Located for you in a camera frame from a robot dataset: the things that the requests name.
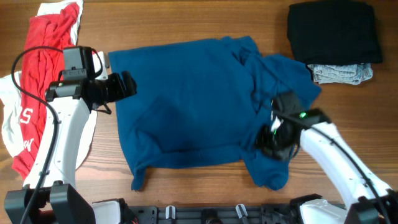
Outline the blue t-shirt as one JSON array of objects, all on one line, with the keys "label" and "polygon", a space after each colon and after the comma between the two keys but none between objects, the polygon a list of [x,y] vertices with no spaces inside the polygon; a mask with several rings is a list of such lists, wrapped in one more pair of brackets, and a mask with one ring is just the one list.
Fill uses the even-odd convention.
[{"label": "blue t-shirt", "polygon": [[148,167],[181,169],[243,160],[254,183],[279,190],[289,163],[256,149],[271,101],[293,92],[305,109],[321,93],[305,64],[262,56],[250,37],[205,39],[109,53],[137,93],[116,103],[119,142],[140,190]]}]

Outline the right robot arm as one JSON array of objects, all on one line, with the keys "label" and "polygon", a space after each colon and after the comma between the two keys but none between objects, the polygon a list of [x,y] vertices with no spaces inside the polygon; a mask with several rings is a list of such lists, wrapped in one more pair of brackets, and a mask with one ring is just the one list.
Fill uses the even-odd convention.
[{"label": "right robot arm", "polygon": [[268,109],[272,124],[259,131],[256,149],[284,162],[304,150],[344,202],[333,205],[317,194],[295,198],[289,205],[290,222],[397,223],[397,191],[364,164],[322,110],[306,110],[292,91],[274,97]]}]

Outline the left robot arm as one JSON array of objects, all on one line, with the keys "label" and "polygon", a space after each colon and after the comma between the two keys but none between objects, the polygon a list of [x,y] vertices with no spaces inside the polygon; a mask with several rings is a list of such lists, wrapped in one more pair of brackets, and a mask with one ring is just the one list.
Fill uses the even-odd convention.
[{"label": "left robot arm", "polygon": [[4,208],[12,223],[137,223],[124,199],[89,204],[76,190],[75,170],[80,140],[92,111],[111,114],[108,103],[137,93],[128,71],[101,80],[91,47],[62,51],[65,68],[43,98],[21,92],[47,109],[39,152],[20,190],[6,194]]}]

